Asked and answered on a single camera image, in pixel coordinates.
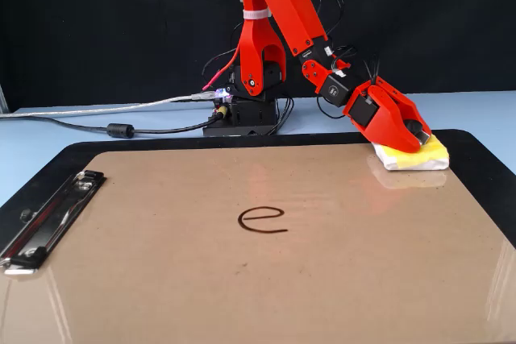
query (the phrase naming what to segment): red wire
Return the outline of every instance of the red wire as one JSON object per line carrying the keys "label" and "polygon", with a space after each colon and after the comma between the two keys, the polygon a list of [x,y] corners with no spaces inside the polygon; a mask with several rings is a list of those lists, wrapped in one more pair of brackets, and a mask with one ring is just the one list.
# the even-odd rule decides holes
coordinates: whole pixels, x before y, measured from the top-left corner
{"label": "red wire", "polygon": [[230,61],[227,63],[227,65],[224,66],[223,68],[221,68],[220,70],[218,70],[215,73],[215,75],[213,76],[213,78],[211,78],[210,82],[208,82],[206,84],[206,86],[204,88],[202,88],[202,90],[209,89],[213,85],[213,83],[220,77],[220,75],[229,69],[229,67],[233,64],[233,62],[235,62],[236,57],[239,55],[239,51],[240,51],[240,42],[239,42],[239,45],[236,47],[235,54],[233,54],[233,57],[230,59]]}

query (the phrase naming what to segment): clipboard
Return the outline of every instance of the clipboard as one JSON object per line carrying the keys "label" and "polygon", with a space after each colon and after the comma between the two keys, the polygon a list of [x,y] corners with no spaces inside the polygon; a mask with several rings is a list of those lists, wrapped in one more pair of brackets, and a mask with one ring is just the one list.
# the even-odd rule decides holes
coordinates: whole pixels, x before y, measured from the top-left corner
{"label": "clipboard", "polygon": [[356,134],[69,147],[0,219],[85,168],[106,181],[35,276],[0,279],[4,339],[513,341],[516,178],[437,136],[449,172],[382,173]]}

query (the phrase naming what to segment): white cable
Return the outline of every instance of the white cable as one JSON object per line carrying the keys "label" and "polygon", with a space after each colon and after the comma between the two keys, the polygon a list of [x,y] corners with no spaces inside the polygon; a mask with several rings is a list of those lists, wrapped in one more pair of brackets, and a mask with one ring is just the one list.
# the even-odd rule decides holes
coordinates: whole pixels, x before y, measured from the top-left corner
{"label": "white cable", "polygon": [[119,108],[102,108],[102,109],[90,109],[90,110],[63,110],[57,112],[30,112],[30,113],[6,113],[0,114],[0,118],[19,118],[19,117],[31,117],[31,116],[66,116],[76,114],[107,114],[107,113],[120,113],[128,110],[148,108],[149,106],[157,106],[168,104],[169,102],[182,102],[182,101],[209,101],[215,98],[215,92],[203,92],[192,94],[190,96],[167,98],[166,100],[149,102],[145,104],[137,104],[130,106],[121,106]]}

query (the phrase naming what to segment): table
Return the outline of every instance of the table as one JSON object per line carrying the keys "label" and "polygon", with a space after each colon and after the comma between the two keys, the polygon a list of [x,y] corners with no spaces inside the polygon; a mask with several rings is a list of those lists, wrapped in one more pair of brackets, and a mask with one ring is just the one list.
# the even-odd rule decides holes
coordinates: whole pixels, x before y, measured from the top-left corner
{"label": "table", "polygon": [[[511,157],[514,154],[512,146],[516,144],[511,136],[516,127],[516,91],[409,94],[407,97],[416,103],[432,129],[461,129],[470,132],[516,173],[516,159]],[[295,101],[295,109],[280,131],[283,135],[356,131],[347,118],[332,120],[321,114],[314,98],[298,98]],[[340,113],[340,110],[324,101],[322,104],[328,113]],[[83,108],[91,107],[33,108],[21,109],[19,112]],[[59,119],[91,126],[119,122],[132,124],[138,129],[168,129],[204,122],[212,108],[210,102],[179,102],[130,113]],[[199,136],[202,136],[201,130],[178,135],[146,135],[138,139]],[[46,122],[0,122],[0,205],[68,145],[114,140],[106,134],[75,131]]]}

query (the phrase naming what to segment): cable connector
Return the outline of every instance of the cable connector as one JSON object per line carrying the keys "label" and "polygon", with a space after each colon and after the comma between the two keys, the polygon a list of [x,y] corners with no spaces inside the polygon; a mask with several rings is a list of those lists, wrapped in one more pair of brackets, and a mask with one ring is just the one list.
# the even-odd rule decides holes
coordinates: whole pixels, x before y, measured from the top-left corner
{"label": "cable connector", "polygon": [[203,92],[203,93],[197,93],[192,94],[190,96],[190,99],[192,101],[212,101],[216,98],[215,92]]}
{"label": "cable connector", "polygon": [[132,139],[135,137],[135,128],[129,124],[110,124],[107,126],[107,134],[117,139]]}
{"label": "cable connector", "polygon": [[217,109],[217,115],[222,115],[221,118],[225,118],[227,116],[227,106],[220,106],[218,109]]}

